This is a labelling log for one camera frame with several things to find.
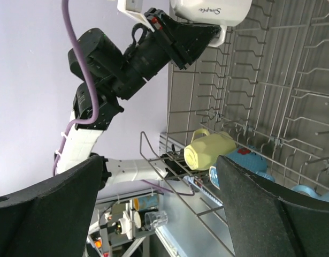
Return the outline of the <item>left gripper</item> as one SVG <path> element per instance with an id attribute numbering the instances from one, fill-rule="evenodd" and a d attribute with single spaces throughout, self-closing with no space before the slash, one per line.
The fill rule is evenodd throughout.
<path id="1" fill-rule="evenodd" d="M 179 69 L 188 69 L 220 33 L 220 27 L 178 22 L 163 10 L 151 7 L 144 16 L 155 30 L 154 37 Z"/>

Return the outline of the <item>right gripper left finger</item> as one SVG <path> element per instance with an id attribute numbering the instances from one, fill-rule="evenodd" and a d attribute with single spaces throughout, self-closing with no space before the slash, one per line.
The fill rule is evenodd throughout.
<path id="1" fill-rule="evenodd" d="M 0 196 L 0 256 L 82 256 L 102 171 L 101 159 L 92 156 Z"/>

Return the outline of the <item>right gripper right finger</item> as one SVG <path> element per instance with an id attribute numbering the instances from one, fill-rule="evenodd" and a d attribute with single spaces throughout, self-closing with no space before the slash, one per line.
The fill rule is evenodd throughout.
<path id="1" fill-rule="evenodd" d="M 236 256 L 329 256 L 329 202 L 294 192 L 239 166 L 216 163 Z"/>

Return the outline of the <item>white mug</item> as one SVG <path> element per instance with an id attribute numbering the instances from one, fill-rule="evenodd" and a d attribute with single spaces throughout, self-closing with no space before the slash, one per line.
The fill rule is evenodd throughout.
<path id="1" fill-rule="evenodd" d="M 219 38 L 209 44 L 216 48 L 225 42 L 228 27 L 235 27 L 244 21 L 252 0 L 172 0 L 170 5 L 179 18 L 219 26 Z"/>

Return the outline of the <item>blue floral mug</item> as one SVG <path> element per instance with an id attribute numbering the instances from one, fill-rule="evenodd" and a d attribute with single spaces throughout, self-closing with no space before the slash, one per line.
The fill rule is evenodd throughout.
<path id="1" fill-rule="evenodd" d="M 231 153 L 226 154 L 226 157 L 239 166 L 266 179 L 270 179 L 270 176 L 266 173 L 266 159 L 262 155 L 253 152 L 251 149 L 256 150 L 254 146 L 239 147 Z"/>

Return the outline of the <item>plain blue mug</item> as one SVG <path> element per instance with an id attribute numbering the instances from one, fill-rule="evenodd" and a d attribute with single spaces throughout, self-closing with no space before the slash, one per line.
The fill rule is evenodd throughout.
<path id="1" fill-rule="evenodd" d="M 271 182 L 276 182 L 275 178 L 271 175 L 268 175 L 264 172 L 255 172 L 256 175 L 259 175 Z M 323 195 L 319 195 L 314 189 L 312 189 L 311 187 L 305 186 L 305 185 L 296 185 L 293 186 L 291 188 L 292 191 L 303 194 L 303 195 L 307 195 L 311 198 L 320 200 L 320 201 L 325 201 L 325 202 L 329 202 L 329 192 L 323 194 Z"/>

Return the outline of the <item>yellow mug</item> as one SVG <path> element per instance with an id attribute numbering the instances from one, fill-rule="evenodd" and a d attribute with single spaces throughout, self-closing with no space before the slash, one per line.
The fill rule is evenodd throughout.
<path id="1" fill-rule="evenodd" d="M 190 144 L 183 150 L 183 157 L 191 170 L 208 170 L 219 155 L 227 155 L 236 149 L 233 138 L 224 131 L 210 133 L 205 128 L 193 132 Z"/>

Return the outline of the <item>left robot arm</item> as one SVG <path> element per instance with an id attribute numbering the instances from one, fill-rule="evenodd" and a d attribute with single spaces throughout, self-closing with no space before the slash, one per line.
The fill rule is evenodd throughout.
<path id="1" fill-rule="evenodd" d="M 124 111 L 119 100 L 134 96 L 168 63 L 187 69 L 221 32 L 217 25 L 175 21 L 156 8 L 149 9 L 145 18 L 146 24 L 132 28 L 132 33 L 141 30 L 141 36 L 124 52 L 99 28 L 89 29 L 77 40 L 80 57 L 74 49 L 68 52 L 70 70 L 83 82 L 55 154 L 54 174 L 92 157 L 98 138 L 113 117 Z"/>

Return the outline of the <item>patterned background mug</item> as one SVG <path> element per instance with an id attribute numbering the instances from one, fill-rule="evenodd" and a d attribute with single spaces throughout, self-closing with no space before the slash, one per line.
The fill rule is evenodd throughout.
<path id="1" fill-rule="evenodd" d="M 142 196 L 133 200 L 133 206 L 136 211 L 156 208 L 159 205 L 158 194 Z"/>

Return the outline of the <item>clear plastic cup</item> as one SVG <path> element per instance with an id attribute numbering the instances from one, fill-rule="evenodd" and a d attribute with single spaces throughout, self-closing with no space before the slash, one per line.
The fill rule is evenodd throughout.
<path id="1" fill-rule="evenodd" d="M 145 228 L 149 231 L 155 230 L 168 223 L 166 211 L 151 211 L 144 215 Z"/>

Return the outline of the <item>aluminium frame rail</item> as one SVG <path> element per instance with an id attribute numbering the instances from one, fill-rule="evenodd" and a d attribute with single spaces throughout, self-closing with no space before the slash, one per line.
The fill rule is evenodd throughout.
<path id="1" fill-rule="evenodd" d="M 115 237 L 131 241 L 127 254 L 149 235 L 155 234 L 171 256 L 234 256 L 223 202 L 209 182 L 207 171 L 189 171 L 180 151 L 193 132 L 160 134 L 153 146 L 145 132 L 140 134 L 136 159 L 107 157 L 110 173 L 98 198 L 98 222 L 103 227 L 103 248 L 115 245 Z M 133 200 L 158 194 L 159 205 L 136 211 Z M 168 223 L 155 230 L 145 228 L 144 215 L 164 210 Z"/>

